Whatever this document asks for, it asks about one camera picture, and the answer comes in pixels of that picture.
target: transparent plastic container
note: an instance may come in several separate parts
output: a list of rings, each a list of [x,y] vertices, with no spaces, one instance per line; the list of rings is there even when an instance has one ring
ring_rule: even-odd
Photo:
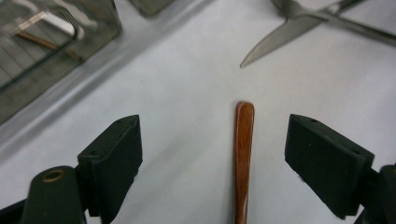
[[[157,15],[174,0],[129,0],[146,17]]]
[[[0,2],[0,125],[120,32],[113,0]]]

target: wooden stick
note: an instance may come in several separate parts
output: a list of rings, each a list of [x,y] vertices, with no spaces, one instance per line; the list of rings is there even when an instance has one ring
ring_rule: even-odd
[[[46,49],[51,49],[51,50],[57,50],[59,47],[56,46],[55,44],[52,44],[51,42],[42,39],[40,37],[37,37],[35,35],[31,35],[29,33],[27,33],[26,31],[20,31],[17,33],[17,36],[25,39],[25,40],[29,40],[37,45],[40,45]],[[83,61],[83,58],[79,55],[77,55],[73,50],[71,49],[66,49],[64,51],[64,54],[66,54],[67,56],[69,56],[72,59],[78,60],[78,61]]]
[[[235,109],[235,127],[233,137],[235,169],[235,224],[247,224],[248,219],[248,176],[253,122],[253,104],[248,102],[239,102]]]

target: white tabletop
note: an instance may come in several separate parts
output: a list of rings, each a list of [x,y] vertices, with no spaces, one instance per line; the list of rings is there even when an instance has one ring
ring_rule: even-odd
[[[138,114],[144,161],[114,223],[232,223],[233,116],[244,100],[256,109],[248,223],[354,222],[335,217],[285,163],[289,115],[372,151],[377,171],[394,164],[396,48],[322,24],[241,70],[284,22],[269,0],[176,0],[149,20],[126,0],[116,5],[122,36],[1,128],[18,133],[0,146],[0,207],[25,198],[41,171],[76,166],[114,120]],[[343,15],[396,33],[395,11],[394,0],[372,0]]]

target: screw hole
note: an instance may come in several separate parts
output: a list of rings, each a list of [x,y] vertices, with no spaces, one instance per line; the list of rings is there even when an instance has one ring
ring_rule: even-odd
[[[43,182],[44,183],[50,183],[57,181],[59,179],[62,179],[64,177],[64,171],[63,170],[53,170],[43,176]]]

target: wooden spatula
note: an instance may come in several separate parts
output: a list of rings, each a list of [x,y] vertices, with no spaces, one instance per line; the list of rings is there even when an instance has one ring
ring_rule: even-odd
[[[254,106],[239,102],[235,109],[233,137],[235,169],[235,224],[246,224],[248,218],[248,174],[251,139],[253,135]]]

